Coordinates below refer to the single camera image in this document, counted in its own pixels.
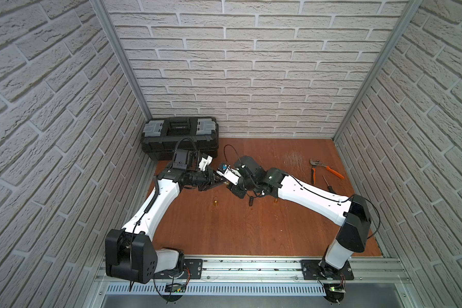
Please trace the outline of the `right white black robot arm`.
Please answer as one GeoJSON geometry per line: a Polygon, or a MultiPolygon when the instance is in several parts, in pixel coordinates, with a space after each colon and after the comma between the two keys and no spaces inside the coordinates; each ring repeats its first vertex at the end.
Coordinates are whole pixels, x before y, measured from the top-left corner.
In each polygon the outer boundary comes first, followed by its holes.
{"type": "Polygon", "coordinates": [[[340,227],[328,246],[319,267],[339,271],[354,253],[366,248],[372,217],[367,199],[359,195],[342,196],[309,185],[277,168],[265,170],[252,157],[243,156],[233,166],[221,164],[218,174],[228,182],[234,195],[244,198],[272,196],[292,201],[321,214],[340,227]]]}

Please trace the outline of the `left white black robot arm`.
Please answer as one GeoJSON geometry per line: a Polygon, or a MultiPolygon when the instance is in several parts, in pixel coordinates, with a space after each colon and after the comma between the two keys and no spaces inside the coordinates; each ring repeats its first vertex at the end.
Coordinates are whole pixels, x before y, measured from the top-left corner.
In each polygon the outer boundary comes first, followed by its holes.
{"type": "Polygon", "coordinates": [[[105,238],[106,275],[141,284],[159,273],[176,278],[184,269],[184,253],[175,248],[155,250],[152,240],[171,203],[186,187],[206,191],[225,183],[208,167],[205,171],[166,168],[154,178],[150,196],[121,229],[105,238]]]}

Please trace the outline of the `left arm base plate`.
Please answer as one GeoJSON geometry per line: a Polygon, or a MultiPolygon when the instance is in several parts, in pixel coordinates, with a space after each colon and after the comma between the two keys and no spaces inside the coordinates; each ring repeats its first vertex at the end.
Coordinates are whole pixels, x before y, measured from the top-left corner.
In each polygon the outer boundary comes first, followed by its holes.
{"type": "Polygon", "coordinates": [[[155,274],[156,279],[183,279],[200,280],[203,270],[203,259],[185,259],[182,268],[167,269],[155,274]]]}

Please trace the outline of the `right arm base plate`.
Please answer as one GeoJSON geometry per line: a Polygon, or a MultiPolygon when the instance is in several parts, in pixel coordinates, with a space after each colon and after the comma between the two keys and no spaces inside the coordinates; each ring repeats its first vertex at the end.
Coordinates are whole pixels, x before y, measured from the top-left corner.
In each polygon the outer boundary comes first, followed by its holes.
{"type": "Polygon", "coordinates": [[[328,265],[323,259],[303,259],[300,261],[300,266],[305,281],[354,280],[354,274],[349,261],[347,261],[341,269],[336,269],[328,265]]]}

